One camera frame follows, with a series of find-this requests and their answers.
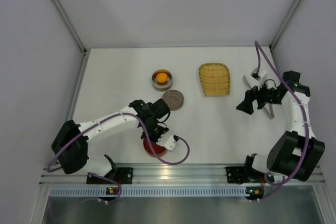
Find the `red round lid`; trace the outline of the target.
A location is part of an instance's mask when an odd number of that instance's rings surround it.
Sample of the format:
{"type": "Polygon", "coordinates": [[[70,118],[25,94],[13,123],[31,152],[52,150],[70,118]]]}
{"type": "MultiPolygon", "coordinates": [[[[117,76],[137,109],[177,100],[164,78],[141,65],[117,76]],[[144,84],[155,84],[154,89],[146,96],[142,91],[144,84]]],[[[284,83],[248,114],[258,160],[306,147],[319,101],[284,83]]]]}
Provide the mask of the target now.
{"type": "MultiPolygon", "coordinates": [[[[167,149],[165,147],[159,146],[153,142],[151,142],[151,145],[157,156],[162,157],[167,153],[167,149]]],[[[152,152],[152,149],[150,148],[150,145],[146,139],[143,140],[143,148],[149,156],[156,157],[152,152]]]]}

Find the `metal tongs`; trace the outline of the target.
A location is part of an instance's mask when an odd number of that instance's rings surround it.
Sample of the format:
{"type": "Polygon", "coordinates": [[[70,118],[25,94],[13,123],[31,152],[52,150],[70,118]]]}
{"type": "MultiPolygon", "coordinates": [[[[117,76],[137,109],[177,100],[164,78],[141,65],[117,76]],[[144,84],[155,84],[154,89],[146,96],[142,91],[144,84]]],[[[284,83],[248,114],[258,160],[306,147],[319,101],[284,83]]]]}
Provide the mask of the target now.
{"type": "MultiPolygon", "coordinates": [[[[245,75],[243,75],[243,82],[245,84],[245,86],[248,88],[248,89],[251,89],[251,85],[250,83],[248,82],[248,79],[245,75]]],[[[266,106],[263,107],[263,111],[264,113],[267,115],[267,117],[272,120],[275,115],[274,115],[274,111],[273,111],[273,107],[271,104],[268,105],[269,108],[266,108],[266,106]]]]}

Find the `beige round lid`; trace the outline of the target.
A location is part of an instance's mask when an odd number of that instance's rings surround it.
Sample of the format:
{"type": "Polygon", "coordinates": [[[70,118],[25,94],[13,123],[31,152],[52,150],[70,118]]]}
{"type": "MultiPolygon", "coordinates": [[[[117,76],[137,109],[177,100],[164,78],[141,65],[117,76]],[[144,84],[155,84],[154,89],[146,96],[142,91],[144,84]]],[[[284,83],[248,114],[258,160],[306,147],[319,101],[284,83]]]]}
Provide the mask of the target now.
{"type": "Polygon", "coordinates": [[[171,111],[177,111],[184,105],[184,96],[177,90],[169,90],[162,95],[162,99],[171,111]]]}

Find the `beige metal container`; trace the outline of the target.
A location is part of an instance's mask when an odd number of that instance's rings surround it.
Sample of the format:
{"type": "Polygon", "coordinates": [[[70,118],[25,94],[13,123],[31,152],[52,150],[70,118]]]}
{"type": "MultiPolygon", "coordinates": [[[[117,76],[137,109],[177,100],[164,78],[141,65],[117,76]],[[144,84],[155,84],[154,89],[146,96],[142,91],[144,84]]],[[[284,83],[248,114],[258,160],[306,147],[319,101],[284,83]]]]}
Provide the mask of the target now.
{"type": "Polygon", "coordinates": [[[153,72],[151,77],[152,86],[158,91],[167,91],[173,85],[173,75],[165,69],[153,72]]]}

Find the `orange round food piece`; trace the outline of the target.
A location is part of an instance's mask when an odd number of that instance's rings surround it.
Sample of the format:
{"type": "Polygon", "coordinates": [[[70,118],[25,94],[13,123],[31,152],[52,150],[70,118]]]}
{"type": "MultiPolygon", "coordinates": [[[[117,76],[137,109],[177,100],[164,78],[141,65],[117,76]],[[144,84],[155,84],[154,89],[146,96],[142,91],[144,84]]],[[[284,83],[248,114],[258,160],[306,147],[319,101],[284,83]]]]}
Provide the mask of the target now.
{"type": "Polygon", "coordinates": [[[160,72],[156,75],[156,81],[160,85],[165,85],[169,80],[169,76],[165,72],[160,72]]]}

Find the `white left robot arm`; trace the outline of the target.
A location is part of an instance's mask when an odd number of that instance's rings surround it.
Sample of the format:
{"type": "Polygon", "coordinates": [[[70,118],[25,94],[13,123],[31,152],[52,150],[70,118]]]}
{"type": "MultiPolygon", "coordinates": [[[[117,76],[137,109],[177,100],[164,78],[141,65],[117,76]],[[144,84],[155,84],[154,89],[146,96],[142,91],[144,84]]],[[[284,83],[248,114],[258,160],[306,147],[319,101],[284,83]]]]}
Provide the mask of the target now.
{"type": "Polygon", "coordinates": [[[159,120],[169,114],[170,109],[163,99],[154,103],[135,100],[106,118],[78,124],[74,120],[65,122],[51,148],[58,156],[57,161],[65,174],[83,169],[105,176],[113,169],[112,159],[105,147],[106,142],[114,135],[135,129],[141,124],[145,125],[142,139],[174,151],[177,141],[167,127],[159,125],[159,120]]]}

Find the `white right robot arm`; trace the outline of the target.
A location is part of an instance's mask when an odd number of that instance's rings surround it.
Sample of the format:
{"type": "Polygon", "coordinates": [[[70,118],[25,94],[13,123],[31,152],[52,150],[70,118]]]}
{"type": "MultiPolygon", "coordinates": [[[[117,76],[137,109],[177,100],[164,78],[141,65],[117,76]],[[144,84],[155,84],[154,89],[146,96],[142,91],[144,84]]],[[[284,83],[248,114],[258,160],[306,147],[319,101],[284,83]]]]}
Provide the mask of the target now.
{"type": "Polygon", "coordinates": [[[253,114],[253,102],[259,110],[266,104],[281,105],[285,115],[285,132],[267,155],[247,156],[244,172],[250,178],[263,176],[267,172],[308,180],[325,150],[325,144],[316,139],[309,120],[310,89],[302,85],[300,73],[287,71],[282,75],[284,82],[278,86],[268,84],[267,72],[253,70],[243,80],[250,84],[243,102],[236,109],[253,114]]]}

